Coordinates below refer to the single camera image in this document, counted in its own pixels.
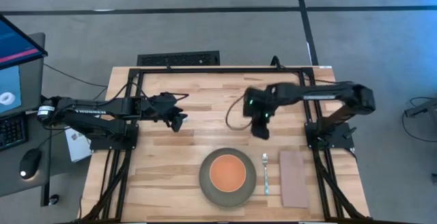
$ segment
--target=cable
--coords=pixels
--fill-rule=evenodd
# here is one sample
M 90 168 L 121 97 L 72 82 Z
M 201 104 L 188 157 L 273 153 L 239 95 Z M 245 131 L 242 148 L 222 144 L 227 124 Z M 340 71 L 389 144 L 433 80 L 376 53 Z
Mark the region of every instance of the cable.
M 110 103 L 112 103 L 112 102 L 114 102 L 114 100 L 115 99 L 117 99 L 117 97 L 121 94 L 121 92 L 129 85 L 129 84 L 131 84 L 131 85 L 134 85 L 134 86 L 136 86 L 137 88 L 139 88 L 140 90 L 141 90 L 141 93 L 143 94 L 143 96 L 145 97 L 145 98 L 147 98 L 147 99 L 149 99 L 149 97 L 147 96 L 147 95 L 145 95 L 145 93 L 144 93 L 144 91 L 143 91 L 143 89 L 141 89 L 141 87 L 138 85 L 138 84 L 136 84 L 136 83 L 133 83 L 133 82 L 128 82 L 128 83 L 126 83 L 118 92 L 117 92 L 117 94 L 116 95 L 114 95 L 114 97 L 112 98 L 112 99 L 110 99 L 110 100 L 108 100 L 108 101 L 106 101 L 106 102 L 103 102 L 103 103 L 101 103 L 101 104 L 97 104 L 96 106 L 97 107 L 99 107 L 99 106 L 102 106 L 102 105 L 106 105 L 106 104 L 110 104 Z
M 82 83 L 86 83 L 86 84 L 88 84 L 88 85 L 93 85 L 93 86 L 95 86 L 95 87 L 106 87 L 106 88 L 108 87 L 108 86 L 106 86 L 106 85 L 99 85 L 99 84 L 90 83 L 90 82 L 87 82 L 87 81 L 84 81 L 84 80 L 80 80 L 80 79 L 78 79 L 78 78 L 76 78 L 76 77 L 74 77 L 74 76 L 71 76 L 71 75 L 69 75 L 69 74 L 66 74 L 66 73 L 62 72 L 61 70 L 57 70 L 57 69 L 55 69 L 54 67 L 52 67 L 52 66 L 50 66 L 50 65 L 48 65 L 48 64 L 44 64 L 44 66 L 46 66 L 47 68 L 50 68 L 50 69 L 52 69 L 52 70 L 54 70 L 54 71 L 56 71 L 56 72 L 59 72 L 59 73 L 65 75 L 65 76 L 68 76 L 68 77 L 70 77 L 70 78 L 72 78 L 72 79 L 74 79 L 74 80 L 76 80 L 76 81 L 80 81 L 80 82 L 82 82 Z
M 412 101 L 413 101 L 413 100 L 418 100 L 418 99 L 428 99 L 428 100 L 431 100 L 431 99 L 433 99 L 433 98 L 430 98 L 430 97 L 415 97 L 415 98 L 411 98 L 411 99 L 410 99 L 410 104 L 411 104 L 412 106 L 414 106 L 414 107 L 417 107 L 417 105 L 415 105 Z
M 79 218 L 82 219 L 82 195 L 79 198 Z
M 402 126 L 404 127 L 405 132 L 407 133 L 407 135 L 410 135 L 412 138 L 414 139 L 418 139 L 419 141 L 424 141 L 424 142 L 437 142 L 437 140 L 429 140 L 429 139 L 421 139 L 419 137 L 416 137 L 414 135 L 412 135 L 410 132 L 408 132 L 407 128 L 405 127 L 405 121 L 404 118 L 407 117 L 407 114 L 405 114 L 405 112 L 402 114 Z
M 89 213 L 83 217 L 83 220 L 93 220 L 98 216 L 103 206 L 111 198 L 115 187 L 118 185 L 118 182 L 122 179 L 122 177 L 124 177 L 124 174 L 127 173 L 127 169 L 128 169 L 128 159 L 124 158 L 123 163 L 118 169 L 118 172 L 113 178 L 112 182 L 108 183 L 108 187 L 106 191 L 103 193 L 103 196 L 98 200 L 96 205 L 89 211 Z
M 231 104 L 230 108 L 229 108 L 229 109 L 227 110 L 227 112 L 226 112 L 226 117 L 225 117 L 226 126 L 227 126 L 228 128 L 230 128 L 230 129 L 232 129 L 232 130 L 241 131 L 241 130 L 244 130 L 244 129 L 248 128 L 248 127 L 252 124 L 252 121 L 251 121 L 251 122 L 249 122 L 249 124 L 247 124 L 246 126 L 243 126 L 243 127 L 240 127 L 240 128 L 236 128 L 236 127 L 231 126 L 231 125 L 229 124 L 229 122 L 228 122 L 229 113 L 231 112 L 232 108 L 233 108 L 233 107 L 238 103 L 238 101 L 240 101 L 240 100 L 243 99 L 243 97 L 244 97 L 244 95 L 241 96 L 241 97 L 239 97 L 237 100 L 235 100 L 234 103 Z
M 56 110 L 56 111 L 52 114 L 52 118 L 51 118 L 51 119 L 55 118 L 56 115 L 57 115 L 58 113 L 61 113 L 64 109 L 67 109 L 68 107 L 71 107 L 71 106 L 73 106 L 73 104 L 66 105 L 66 106 L 60 108 L 59 110 Z
M 14 117 L 14 116 L 17 116 L 17 114 L 14 113 L 12 115 L 6 115 L 5 117 L 0 117 L 0 120 L 6 120 L 6 119 L 9 119 L 9 118 Z
M 65 131 L 69 128 L 70 128 L 69 126 L 66 126 L 65 128 L 47 128 L 46 126 L 43 126 L 43 129 L 49 130 L 49 131 L 60 131 L 60 130 Z
M 65 130 L 67 130 L 67 129 L 64 129 L 61 132 L 58 132 L 58 133 L 55 133 L 54 135 L 49 136 L 47 139 L 45 139 L 43 142 L 41 142 L 41 144 L 37 148 L 39 149 L 41 147 L 41 145 L 44 145 L 44 143 L 46 143 L 46 141 L 48 141 L 49 139 L 51 139 L 52 137 L 54 137 L 56 135 L 60 135 L 61 133 L 65 132 Z
M 286 70 L 287 67 L 281 65 L 281 69 Z M 298 73 L 292 72 L 292 74 L 295 74 L 297 77 L 299 77 Z M 305 78 L 305 76 L 304 76 L 304 79 L 307 81 L 310 81 L 309 77 Z M 330 83 L 330 84 L 353 83 L 353 81 L 325 81 L 325 80 L 317 80 L 317 79 L 315 79 L 314 81 L 318 81 L 318 82 L 322 82 L 322 83 Z
M 181 100 L 187 98 L 188 96 L 190 96 L 190 94 L 177 94 L 177 93 L 169 93 L 169 94 L 174 95 L 174 96 L 183 96 L 181 98 L 177 98 L 176 99 L 177 101 L 181 101 Z
M 93 100 L 96 100 L 100 95 L 103 94 L 104 91 L 106 91 L 108 89 L 108 87 L 105 87 L 100 93 L 98 93 L 98 95 L 96 97 L 93 98 Z
M 106 159 L 106 162 L 104 163 L 102 187 L 100 188 L 100 197 L 102 197 L 102 195 L 103 195 L 103 186 L 104 186 L 104 181 L 106 180 L 106 176 L 107 176 L 107 168 L 108 168 L 108 162 L 109 162 L 110 156 L 111 156 L 111 150 L 108 150 L 107 159 Z

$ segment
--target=computer monitor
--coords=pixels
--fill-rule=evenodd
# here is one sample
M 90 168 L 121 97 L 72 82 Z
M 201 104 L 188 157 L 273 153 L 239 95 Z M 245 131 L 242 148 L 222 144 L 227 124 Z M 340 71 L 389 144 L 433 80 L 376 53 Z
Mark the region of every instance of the computer monitor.
M 41 46 L 0 15 L 0 70 L 46 56 Z

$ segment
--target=wooden tabletop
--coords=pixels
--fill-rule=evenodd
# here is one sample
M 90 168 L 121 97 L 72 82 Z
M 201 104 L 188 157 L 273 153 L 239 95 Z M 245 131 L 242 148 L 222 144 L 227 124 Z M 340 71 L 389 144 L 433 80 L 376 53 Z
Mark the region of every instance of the wooden tabletop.
M 112 98 L 126 83 L 128 71 L 129 68 L 113 69 L 107 99 Z M 335 80 L 332 68 L 314 67 L 314 71 L 316 79 Z M 298 77 L 290 73 L 146 74 L 143 90 L 149 96 L 164 91 L 190 94 L 177 103 L 188 114 L 188 121 L 178 133 L 172 132 L 162 122 L 139 122 L 140 135 L 137 148 L 132 152 L 122 221 L 323 220 L 313 157 L 306 146 L 303 103 L 277 109 L 268 125 L 270 139 L 267 141 L 253 137 L 250 129 L 233 131 L 225 125 L 226 111 L 248 86 L 264 88 L 267 84 L 281 81 L 298 83 Z M 340 106 L 335 101 L 324 101 L 323 114 L 330 115 Z M 242 102 L 234 107 L 229 121 L 233 126 L 248 124 L 249 119 L 242 117 Z M 200 164 L 218 148 L 236 148 L 247 154 L 255 165 L 257 186 L 242 207 L 222 209 L 211 204 L 201 192 L 198 180 Z M 279 174 L 281 150 L 302 152 L 309 196 L 308 209 L 282 207 Z M 264 195 L 262 153 L 268 154 L 269 196 Z M 368 215 L 354 158 L 342 149 L 331 150 L 331 153 L 340 189 L 358 211 Z M 92 155 L 83 191 L 83 213 L 88 213 L 99 199 L 106 156 L 105 151 Z M 327 185 L 326 189 L 330 212 L 334 216 L 332 194 Z M 117 192 L 116 189 L 110 216 L 115 214 Z

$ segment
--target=computer mouse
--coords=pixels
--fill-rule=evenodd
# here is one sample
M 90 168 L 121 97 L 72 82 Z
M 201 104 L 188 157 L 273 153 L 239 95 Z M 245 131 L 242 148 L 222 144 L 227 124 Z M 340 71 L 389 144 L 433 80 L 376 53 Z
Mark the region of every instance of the computer mouse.
M 29 179 L 35 175 L 41 160 L 41 151 L 38 148 L 28 150 L 20 162 L 20 176 Z

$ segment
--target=silver fork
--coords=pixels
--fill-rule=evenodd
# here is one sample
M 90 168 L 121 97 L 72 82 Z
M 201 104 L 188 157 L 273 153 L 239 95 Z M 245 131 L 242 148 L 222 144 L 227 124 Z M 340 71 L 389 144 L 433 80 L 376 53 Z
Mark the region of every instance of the silver fork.
M 264 165 L 264 186 L 266 189 L 266 196 L 268 196 L 267 162 L 268 162 L 267 153 L 263 153 L 262 154 L 262 164 Z

